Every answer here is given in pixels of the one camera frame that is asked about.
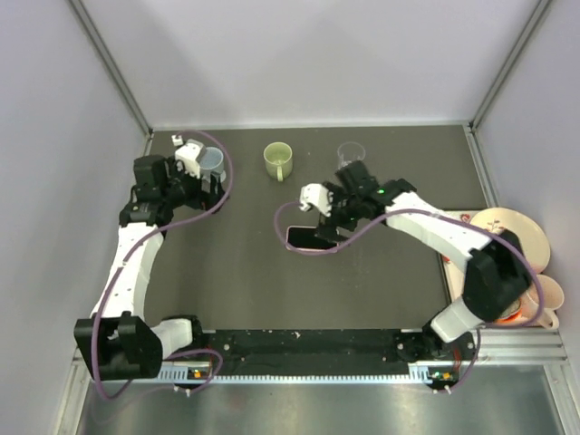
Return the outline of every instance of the clear plastic cup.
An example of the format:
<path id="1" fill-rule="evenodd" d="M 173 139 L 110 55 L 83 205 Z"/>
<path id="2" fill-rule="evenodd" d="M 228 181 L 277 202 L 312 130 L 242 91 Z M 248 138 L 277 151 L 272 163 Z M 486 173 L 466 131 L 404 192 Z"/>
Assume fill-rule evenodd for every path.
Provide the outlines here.
<path id="1" fill-rule="evenodd" d="M 206 152 L 199 161 L 199 169 L 201 178 L 205 181 L 210 181 L 210 175 L 213 173 L 219 175 L 219 180 L 223 182 L 226 179 L 224 153 L 219 148 L 206 147 Z"/>
<path id="2" fill-rule="evenodd" d="M 338 169 L 356 160 L 364 160 L 366 150 L 358 142 L 345 142 L 336 151 L 338 154 Z"/>

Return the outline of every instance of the dark gray table surface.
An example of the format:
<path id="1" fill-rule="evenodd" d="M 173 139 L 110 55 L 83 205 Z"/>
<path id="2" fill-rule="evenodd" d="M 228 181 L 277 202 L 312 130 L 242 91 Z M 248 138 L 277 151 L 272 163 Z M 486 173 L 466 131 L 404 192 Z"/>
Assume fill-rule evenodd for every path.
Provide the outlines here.
<path id="1" fill-rule="evenodd" d="M 169 233 L 146 298 L 148 323 L 196 314 L 206 329 L 421 327 L 447 302 L 437 255 L 413 238 L 377 227 L 331 256 L 287 251 L 273 230 L 276 209 L 300 188 L 334 178 L 336 150 L 353 140 L 379 181 L 406 178 L 444 209 L 486 206 L 460 126 L 214 131 L 234 161 L 231 199 L 213 217 Z M 156 132 L 151 153 L 173 152 Z M 294 171 L 266 175 L 264 147 L 284 141 Z M 196 211 L 179 209 L 175 219 Z M 315 225 L 315 212 L 290 210 L 282 225 Z"/>

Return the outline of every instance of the wire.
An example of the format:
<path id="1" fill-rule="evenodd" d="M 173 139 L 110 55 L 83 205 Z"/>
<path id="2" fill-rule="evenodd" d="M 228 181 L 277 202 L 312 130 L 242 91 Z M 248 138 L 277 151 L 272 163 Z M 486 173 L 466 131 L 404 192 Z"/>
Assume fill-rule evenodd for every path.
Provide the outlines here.
<path id="1" fill-rule="evenodd" d="M 358 240 L 360 237 L 362 237 L 367 231 L 369 231 L 371 228 L 375 227 L 376 225 L 381 224 L 385 219 L 392 218 L 394 216 L 404 215 L 404 214 L 416 214 L 416 215 L 428 216 L 430 218 L 436 218 L 436 219 L 442 220 L 444 222 L 450 223 L 452 225 L 455 225 L 457 227 L 463 227 L 463 228 L 469 229 L 471 231 L 475 231 L 476 233 L 480 233 L 484 236 L 490 237 L 491 239 L 497 241 L 500 245 L 505 247 L 507 250 L 509 250 L 509 252 L 511 252 L 517 258 L 517 260 L 524 266 L 524 268 L 526 269 L 528 274 L 531 276 L 532 281 L 533 281 L 534 285 L 536 286 L 536 290 L 537 290 L 537 311 L 531 319 L 528 319 L 527 321 L 519 323 L 519 324 L 503 324 L 503 325 L 487 324 L 487 327 L 494 328 L 494 329 L 514 329 L 514 328 L 529 326 L 531 324 L 534 324 L 539 319 L 539 317 L 542 315 L 542 313 L 544 312 L 544 300 L 545 300 L 544 290 L 543 290 L 542 285 L 540 284 L 539 280 L 537 279 L 537 275 L 534 272 L 534 269 L 527 262 L 526 258 L 522 255 L 522 253 L 520 253 L 514 246 L 509 244 L 506 240 L 504 240 L 503 238 L 501 238 L 497 234 L 490 233 L 483 228 L 475 227 L 474 225 L 471 225 L 467 222 L 455 220 L 451 217 L 446 217 L 446 216 L 442 216 L 442 215 L 433 215 L 428 211 L 421 210 L 418 208 L 404 208 L 404 209 L 400 209 L 400 210 L 394 210 L 394 211 L 387 212 L 384 215 L 381 215 L 381 216 L 373 219 L 371 222 L 369 222 L 367 225 L 365 225 L 362 229 L 357 231 L 352 237 L 350 237 L 348 240 L 346 240 L 345 242 L 341 243 L 340 245 L 338 245 L 336 247 L 332 247 L 332 248 L 327 249 L 325 251 L 314 251 L 314 252 L 302 251 L 301 249 L 298 249 L 295 246 L 292 246 L 285 241 L 284 234 L 283 234 L 282 229 L 280 228 L 280 225 L 279 225 L 279 218 L 280 218 L 280 214 L 282 213 L 282 211 L 284 211 L 286 208 L 290 208 L 292 206 L 297 206 L 298 204 L 300 204 L 298 201 L 293 201 L 293 202 L 288 202 L 288 203 L 280 206 L 280 208 L 274 214 L 274 230 L 275 230 L 276 235 L 278 236 L 278 239 L 280 240 L 280 242 L 282 242 L 283 245 L 285 245 L 289 250 L 297 252 L 298 254 L 301 254 L 303 256 L 325 256 L 325 255 L 329 255 L 329 254 L 335 254 L 335 253 L 345 249 L 346 247 L 348 247 L 352 243 L 354 243 L 356 240 Z M 478 338 L 478 343 L 476 345 L 475 352 L 473 353 L 473 358 L 469 362 L 469 366 L 466 369 L 466 371 L 463 373 L 463 376 L 461 376 L 460 379 L 457 381 L 457 383 L 449 389 L 450 392 L 454 392 L 460 385 L 462 385 L 465 382 L 465 380 L 469 377 L 469 375 L 471 374 L 471 371 L 473 370 L 473 366 L 475 365 L 475 361 L 479 357 L 479 349 L 481 348 L 481 331 L 479 330 L 479 328 L 476 329 L 476 335 Z"/>
<path id="2" fill-rule="evenodd" d="M 459 347 L 453 347 L 453 371 L 459 374 L 459 368 L 461 367 L 461 353 L 459 352 Z"/>
<path id="3" fill-rule="evenodd" d="M 469 362 L 468 368 L 465 369 L 463 376 L 459 377 L 459 380 L 457 381 L 457 383 L 455 383 L 455 385 L 453 385 L 452 387 L 449 387 L 450 392 L 456 391 L 461 385 L 463 385 L 463 383 L 465 383 L 465 381 L 468 379 L 469 375 L 471 374 L 473 367 L 475 366 L 475 361 L 477 361 L 479 358 L 479 350 L 481 349 L 481 331 L 480 331 L 480 328 L 475 330 L 475 334 L 478 338 L 478 343 L 475 345 L 475 351 L 473 352 L 473 358 L 471 358 L 471 361 Z"/>
<path id="4" fill-rule="evenodd" d="M 184 130 L 178 134 L 181 134 L 181 135 L 194 134 L 194 135 L 203 136 L 206 139 L 209 139 L 212 142 L 214 142 L 217 145 L 217 147 L 222 150 L 222 152 L 226 156 L 227 166 L 229 169 L 229 183 L 227 184 L 226 192 L 224 193 L 224 196 L 217 202 L 217 204 L 214 207 L 210 208 L 209 210 L 205 211 L 204 213 L 197 215 L 195 217 L 190 217 L 189 219 L 184 219 L 184 220 L 180 220 L 177 222 L 167 224 L 163 227 L 158 227 L 158 228 L 152 230 L 151 232 L 149 232 L 148 234 L 146 234 L 145 236 L 143 236 L 141 239 L 139 239 L 137 241 L 137 243 L 135 243 L 135 245 L 132 246 L 132 248 L 129 250 L 129 252 L 127 252 L 127 255 L 122 259 L 123 265 L 127 264 L 127 262 L 133 256 L 133 254 L 135 254 L 135 252 L 140 248 L 140 246 L 146 240 L 148 240 L 150 237 L 153 237 L 156 234 L 159 234 L 159 233 L 164 232 L 164 231 L 168 231 L 170 229 L 184 227 L 186 225 L 193 224 L 195 222 L 200 221 L 203 218 L 207 218 L 207 217 L 211 216 L 216 210 L 219 210 L 219 208 L 224 205 L 224 203 L 226 202 L 226 200 L 229 197 L 229 194 L 232 190 L 232 186 L 234 185 L 234 164 L 232 162 L 232 159 L 229 156 L 229 153 L 227 152 L 226 147 L 219 140 L 214 138 L 211 134 L 206 133 L 204 131 Z M 95 315 L 94 322 L 92 324 L 92 336 L 91 336 L 92 378 L 94 379 L 94 384 L 95 384 L 95 388 L 96 388 L 97 392 L 99 393 L 101 398 L 105 401 L 111 401 L 111 400 L 117 399 L 119 396 L 121 396 L 121 394 L 123 394 L 123 392 L 125 390 L 127 390 L 129 385 L 131 384 L 131 381 L 127 381 L 125 384 L 123 384 L 123 386 L 117 392 L 115 392 L 113 395 L 109 395 L 104 390 L 104 387 L 102 385 L 102 380 L 101 380 L 101 374 L 99 373 L 99 358 L 98 358 L 99 340 L 98 340 L 98 338 L 99 338 L 99 327 L 101 326 L 102 313 L 105 309 L 105 306 L 107 305 L 107 302 L 109 301 L 109 297 L 111 297 L 112 290 L 113 290 L 115 284 L 117 283 L 117 280 L 119 279 L 119 276 L 121 275 L 122 270 L 123 270 L 123 266 L 117 267 L 117 270 L 115 271 L 115 273 L 111 277 L 111 281 L 109 281 L 109 283 L 105 287 L 105 291 L 103 292 L 101 303 L 99 304 L 99 308 L 97 309 L 97 314 Z"/>

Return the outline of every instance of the metal plate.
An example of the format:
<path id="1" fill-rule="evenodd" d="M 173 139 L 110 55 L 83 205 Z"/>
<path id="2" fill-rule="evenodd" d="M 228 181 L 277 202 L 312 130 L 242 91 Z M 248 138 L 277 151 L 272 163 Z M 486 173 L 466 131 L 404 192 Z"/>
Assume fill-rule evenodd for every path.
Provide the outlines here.
<path id="1" fill-rule="evenodd" d="M 450 396 L 424 385 L 223 384 L 189 399 L 144 395 L 151 388 L 132 385 L 94 412 L 85 406 L 79 435 L 564 434 L 541 367 L 476 367 Z"/>

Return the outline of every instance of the white wall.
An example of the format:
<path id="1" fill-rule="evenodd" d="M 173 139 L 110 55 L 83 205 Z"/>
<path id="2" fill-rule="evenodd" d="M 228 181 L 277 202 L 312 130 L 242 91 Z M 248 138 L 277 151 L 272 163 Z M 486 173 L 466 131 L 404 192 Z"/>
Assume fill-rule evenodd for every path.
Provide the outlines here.
<path id="1" fill-rule="evenodd" d="M 557 0 L 480 137 L 502 205 L 547 232 L 565 290 L 561 334 L 580 380 L 580 3 Z"/>
<path id="2" fill-rule="evenodd" d="M 156 128 L 470 120 L 537 0 L 84 0 Z"/>
<path id="3" fill-rule="evenodd" d="M 51 428 L 144 139 L 66 2 L 0 4 L 0 432 Z"/>

